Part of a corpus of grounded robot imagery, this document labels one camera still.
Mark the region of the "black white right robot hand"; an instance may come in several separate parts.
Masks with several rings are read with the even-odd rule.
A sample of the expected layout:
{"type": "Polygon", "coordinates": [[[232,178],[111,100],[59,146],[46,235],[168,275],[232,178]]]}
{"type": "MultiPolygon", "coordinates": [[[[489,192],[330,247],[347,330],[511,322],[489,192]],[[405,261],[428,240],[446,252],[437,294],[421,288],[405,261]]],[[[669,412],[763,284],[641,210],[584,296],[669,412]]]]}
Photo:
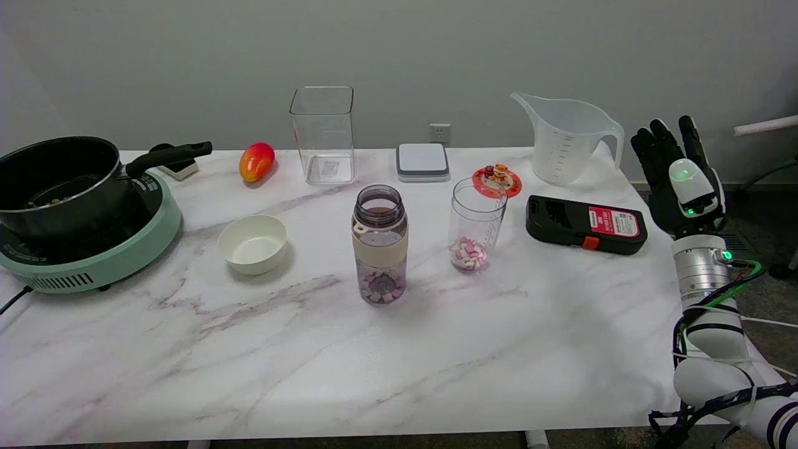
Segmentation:
{"type": "Polygon", "coordinates": [[[639,128],[630,139],[650,187],[651,216],[676,239],[716,234],[729,221],[726,194],[693,118],[680,117],[678,128],[681,143],[660,119],[639,128]]]}

